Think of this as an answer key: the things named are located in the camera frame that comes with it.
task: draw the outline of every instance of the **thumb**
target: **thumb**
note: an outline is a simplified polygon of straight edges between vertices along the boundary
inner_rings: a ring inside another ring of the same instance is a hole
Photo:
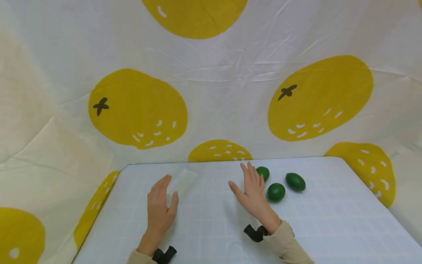
[[[170,215],[176,215],[177,214],[177,206],[179,205],[179,195],[177,192],[173,193],[173,197],[171,198],[171,205],[168,209],[168,213]]]
[[[239,189],[239,187],[232,181],[229,181],[229,186],[232,192],[236,195],[238,201],[244,200],[246,195]]]

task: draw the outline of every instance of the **orange illustration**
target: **orange illustration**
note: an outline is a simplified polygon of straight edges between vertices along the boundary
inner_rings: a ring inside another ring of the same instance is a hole
[[[251,160],[252,155],[244,147],[233,142],[215,139],[204,142],[191,151],[189,162],[203,161],[243,161]]]
[[[320,60],[280,85],[268,108],[268,126],[285,141],[315,138],[357,115],[372,88],[372,73],[358,58],[344,55]]]
[[[155,20],[183,38],[215,37],[240,17],[247,0],[142,0]]]
[[[79,219],[79,223],[73,231],[73,239],[75,240],[78,250],[81,248],[82,243],[91,229],[91,226],[94,224],[94,221],[103,206],[103,202],[110,193],[119,173],[119,171],[114,171],[103,180]]]
[[[373,144],[340,142],[324,156],[343,158],[350,168],[368,186],[385,207],[395,197],[393,167],[384,151]]]
[[[103,78],[91,92],[88,112],[105,137],[140,150],[176,141],[187,126],[180,94],[168,83],[132,69]]]
[[[0,207],[0,263],[37,264],[44,252],[46,231],[32,214]]]

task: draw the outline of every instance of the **table surface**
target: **table surface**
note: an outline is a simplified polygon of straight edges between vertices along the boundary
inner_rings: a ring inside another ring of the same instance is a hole
[[[243,186],[239,161],[129,165],[97,217],[74,264],[125,264],[147,226],[146,195],[167,173],[186,166],[200,178],[179,204],[177,219],[160,245],[177,250],[172,264],[279,264],[264,242],[252,242],[243,229],[260,224],[238,204],[228,187]],[[341,158],[256,160],[270,170],[271,183],[286,187],[271,204],[288,221],[297,240],[316,263],[422,263],[422,248]],[[302,193],[285,184],[288,172],[306,181]]]

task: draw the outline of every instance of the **green fruit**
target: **green fruit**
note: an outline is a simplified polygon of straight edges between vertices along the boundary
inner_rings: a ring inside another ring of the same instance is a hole
[[[268,187],[267,196],[268,200],[272,202],[281,201],[286,195],[286,189],[281,183],[273,183]]]
[[[305,180],[301,176],[293,172],[289,172],[286,174],[286,183],[290,189],[296,192],[301,192],[306,188]]]
[[[264,176],[264,182],[266,182],[268,180],[268,178],[270,177],[270,170],[266,167],[258,167],[257,168],[257,172],[259,176]]]

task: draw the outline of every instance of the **wrist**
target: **wrist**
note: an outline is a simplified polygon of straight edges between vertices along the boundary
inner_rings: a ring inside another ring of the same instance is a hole
[[[141,242],[136,249],[139,253],[152,257],[160,245],[164,234],[152,230],[146,230],[142,236]]]
[[[280,217],[269,205],[263,210],[257,219],[270,235],[274,234],[282,223]]]

